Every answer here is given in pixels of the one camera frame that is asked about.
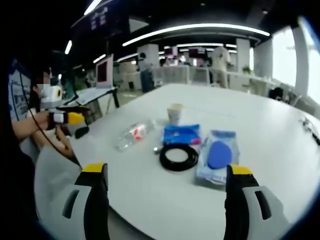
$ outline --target black cable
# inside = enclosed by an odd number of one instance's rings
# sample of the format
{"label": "black cable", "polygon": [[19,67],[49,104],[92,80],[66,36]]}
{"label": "black cable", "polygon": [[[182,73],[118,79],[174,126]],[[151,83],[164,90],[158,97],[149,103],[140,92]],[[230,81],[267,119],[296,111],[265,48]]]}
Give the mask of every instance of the black cable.
{"label": "black cable", "polygon": [[47,135],[44,133],[44,131],[41,129],[40,125],[38,124],[33,112],[31,111],[30,109],[30,106],[29,106],[29,101],[28,101],[28,98],[27,98],[27,95],[26,95],[26,92],[25,92],[25,89],[24,89],[24,86],[23,86],[23,83],[22,83],[22,74],[21,72],[19,71],[19,75],[20,75],[20,83],[21,83],[21,88],[22,88],[22,93],[23,93],[23,97],[24,97],[24,100],[26,102],[26,105],[27,105],[27,110],[30,111],[31,113],[31,116],[36,124],[36,126],[39,128],[39,131],[42,133],[42,135],[49,141],[49,143],[52,145],[52,147],[58,152],[60,153],[62,156],[64,156],[62,154],[62,152],[60,152],[60,150],[50,141],[50,139],[47,137]]}
{"label": "black cable", "polygon": [[[187,153],[188,158],[183,162],[171,161],[167,158],[166,153],[171,149],[180,149]],[[192,147],[187,144],[168,144],[165,145],[160,152],[160,163],[161,165],[170,171],[182,172],[194,167],[198,162],[198,153]]]}

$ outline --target plastic water bottle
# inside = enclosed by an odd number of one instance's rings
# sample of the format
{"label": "plastic water bottle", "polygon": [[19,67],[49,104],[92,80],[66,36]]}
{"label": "plastic water bottle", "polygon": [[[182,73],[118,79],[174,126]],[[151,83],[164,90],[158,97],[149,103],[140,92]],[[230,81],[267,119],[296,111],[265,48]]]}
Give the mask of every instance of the plastic water bottle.
{"label": "plastic water bottle", "polygon": [[148,133],[156,128],[156,125],[157,123],[154,119],[150,119],[144,122],[137,122],[131,125],[120,135],[115,148],[121,152],[127,150],[136,142],[145,139]]}

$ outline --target paper cup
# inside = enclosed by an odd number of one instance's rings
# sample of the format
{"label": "paper cup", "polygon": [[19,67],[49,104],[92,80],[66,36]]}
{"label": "paper cup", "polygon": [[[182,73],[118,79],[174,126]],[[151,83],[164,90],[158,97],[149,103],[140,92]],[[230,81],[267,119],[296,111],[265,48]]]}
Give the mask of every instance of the paper cup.
{"label": "paper cup", "polygon": [[184,106],[180,103],[173,103],[167,108],[170,125],[179,124],[183,109],[184,109]]}

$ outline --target blue sponge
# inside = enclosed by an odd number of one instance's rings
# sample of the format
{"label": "blue sponge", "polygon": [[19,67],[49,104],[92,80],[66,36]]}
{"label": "blue sponge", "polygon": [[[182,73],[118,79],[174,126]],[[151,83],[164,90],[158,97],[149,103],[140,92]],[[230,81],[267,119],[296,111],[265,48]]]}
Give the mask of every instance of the blue sponge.
{"label": "blue sponge", "polygon": [[222,169],[229,165],[232,161],[232,151],[230,147],[222,141],[215,141],[212,143],[207,164],[211,169]]}

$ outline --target coiled black cable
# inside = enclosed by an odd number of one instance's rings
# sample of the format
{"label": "coiled black cable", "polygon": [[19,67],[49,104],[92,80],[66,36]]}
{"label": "coiled black cable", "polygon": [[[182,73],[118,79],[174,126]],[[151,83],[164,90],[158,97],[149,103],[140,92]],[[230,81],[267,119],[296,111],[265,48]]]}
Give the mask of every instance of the coiled black cable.
{"label": "coiled black cable", "polygon": [[[180,149],[187,153],[188,158],[183,162],[171,161],[167,158],[166,153],[171,149]],[[194,167],[198,162],[198,153],[192,147],[187,144],[168,144],[165,145],[160,152],[160,163],[161,165],[170,171],[182,172]]]}

